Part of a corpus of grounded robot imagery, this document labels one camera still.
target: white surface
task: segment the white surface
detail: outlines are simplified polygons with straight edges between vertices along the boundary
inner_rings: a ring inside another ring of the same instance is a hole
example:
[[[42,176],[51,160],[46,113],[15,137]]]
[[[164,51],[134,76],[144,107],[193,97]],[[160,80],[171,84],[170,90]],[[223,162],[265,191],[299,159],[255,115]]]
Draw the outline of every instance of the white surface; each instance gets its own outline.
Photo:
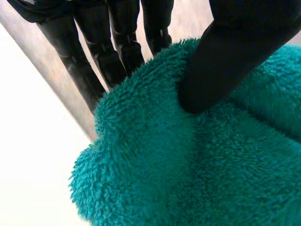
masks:
[[[0,50],[0,226],[89,225],[68,188],[88,137],[2,25]]]

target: black object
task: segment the black object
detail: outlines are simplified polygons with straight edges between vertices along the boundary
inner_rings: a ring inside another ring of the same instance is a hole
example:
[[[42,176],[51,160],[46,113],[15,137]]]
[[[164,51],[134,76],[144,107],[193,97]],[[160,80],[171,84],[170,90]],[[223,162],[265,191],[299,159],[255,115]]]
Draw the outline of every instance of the black object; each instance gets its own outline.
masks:
[[[64,16],[38,24],[49,43],[56,49],[61,61],[93,113],[105,89],[94,73],[79,42],[73,16]]]
[[[111,88],[115,87],[126,78],[127,73],[111,41],[107,4],[76,7],[74,17],[104,80]]]
[[[172,38],[168,34],[174,0],[141,0],[147,43],[153,55],[168,48]]]
[[[130,75],[144,63],[141,46],[136,37],[139,0],[109,0],[108,6],[115,47]]]
[[[221,101],[301,30],[301,0],[211,0],[214,21],[195,51],[179,100],[189,113]]]

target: teal towel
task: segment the teal towel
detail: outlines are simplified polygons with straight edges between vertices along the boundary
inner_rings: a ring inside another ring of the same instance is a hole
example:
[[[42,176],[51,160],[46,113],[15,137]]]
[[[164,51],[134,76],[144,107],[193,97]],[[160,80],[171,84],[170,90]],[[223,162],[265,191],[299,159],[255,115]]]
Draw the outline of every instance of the teal towel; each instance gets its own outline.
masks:
[[[159,53],[101,101],[98,139],[71,177],[93,226],[301,225],[301,47],[195,116],[177,85],[197,43]]]

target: gray wall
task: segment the gray wall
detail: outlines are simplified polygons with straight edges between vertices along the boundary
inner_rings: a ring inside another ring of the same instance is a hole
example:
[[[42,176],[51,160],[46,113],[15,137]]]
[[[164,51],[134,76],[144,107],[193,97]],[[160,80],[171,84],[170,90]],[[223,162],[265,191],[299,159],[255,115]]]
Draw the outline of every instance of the gray wall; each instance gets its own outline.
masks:
[[[207,0],[176,0],[172,23],[169,27],[173,41],[177,42],[184,38],[200,37],[212,19]],[[89,112],[55,50],[47,42],[37,26],[23,20],[6,0],[0,0],[0,23],[38,69],[52,90],[59,96],[83,130],[91,139],[95,139],[92,114]],[[103,85],[105,85],[81,33],[79,37],[94,71]],[[150,59],[151,52],[148,49],[143,30],[142,9],[138,18],[137,38],[142,46],[144,59]],[[291,40],[290,43],[301,45],[301,33]]]

